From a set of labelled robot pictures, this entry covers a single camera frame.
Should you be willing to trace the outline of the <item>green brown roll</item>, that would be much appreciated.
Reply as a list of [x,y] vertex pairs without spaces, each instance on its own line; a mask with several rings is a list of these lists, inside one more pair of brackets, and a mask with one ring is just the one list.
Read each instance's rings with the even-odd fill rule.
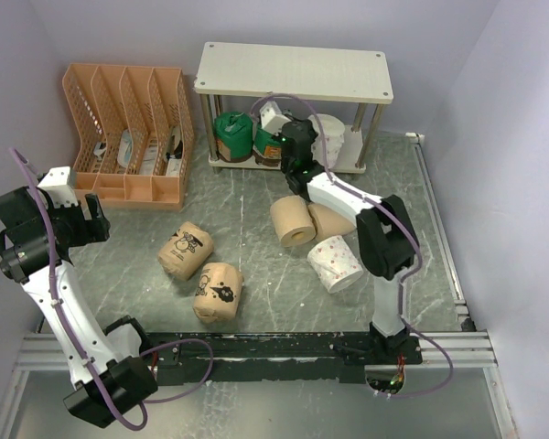
[[218,154],[228,163],[243,162],[253,149],[253,120],[245,112],[224,112],[214,121]]
[[258,165],[278,167],[281,162],[281,145],[260,126],[253,138],[253,157]]

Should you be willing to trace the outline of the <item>plain brown paper roll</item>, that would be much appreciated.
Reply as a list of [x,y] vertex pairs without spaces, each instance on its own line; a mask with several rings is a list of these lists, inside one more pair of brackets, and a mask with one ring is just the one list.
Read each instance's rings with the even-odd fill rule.
[[307,203],[300,196],[278,199],[270,208],[275,233],[283,247],[294,247],[312,241],[316,229]]
[[344,236],[356,230],[356,226],[348,219],[326,206],[311,203],[307,209],[315,226],[317,242],[333,236]]

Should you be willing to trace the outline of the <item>white dotted paper roll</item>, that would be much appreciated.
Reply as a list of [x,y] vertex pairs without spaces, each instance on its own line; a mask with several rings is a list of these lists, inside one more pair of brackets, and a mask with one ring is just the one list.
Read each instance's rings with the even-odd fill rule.
[[337,163],[339,152],[344,144],[346,126],[340,119],[329,114],[319,113],[318,118],[324,129],[326,156],[323,156],[323,144],[319,135],[318,123],[316,118],[310,115],[308,120],[312,122],[313,128],[318,135],[311,145],[312,155],[321,165],[324,165],[324,160],[327,160],[328,167],[333,168]]
[[358,259],[339,235],[317,244],[307,260],[329,294],[344,290],[363,276]]

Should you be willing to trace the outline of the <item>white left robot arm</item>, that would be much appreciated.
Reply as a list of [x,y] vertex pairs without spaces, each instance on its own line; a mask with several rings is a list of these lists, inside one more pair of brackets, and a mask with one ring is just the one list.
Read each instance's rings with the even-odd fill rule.
[[146,364],[153,343],[131,316],[101,327],[70,260],[70,248],[110,237],[98,196],[58,204],[45,189],[19,187],[0,196],[0,220],[0,269],[37,304],[66,357],[68,412],[105,428],[142,407],[158,389]]

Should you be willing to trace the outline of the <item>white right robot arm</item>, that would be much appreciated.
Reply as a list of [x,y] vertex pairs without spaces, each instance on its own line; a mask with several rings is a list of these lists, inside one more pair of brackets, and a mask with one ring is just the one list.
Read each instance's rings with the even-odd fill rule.
[[294,194],[321,204],[356,226],[363,266],[373,275],[374,314],[367,348],[336,347],[354,364],[419,364],[417,337],[404,322],[403,280],[420,260],[419,241],[401,198],[380,198],[336,177],[318,163],[311,145],[313,123],[293,119],[276,136],[282,146],[281,169]]

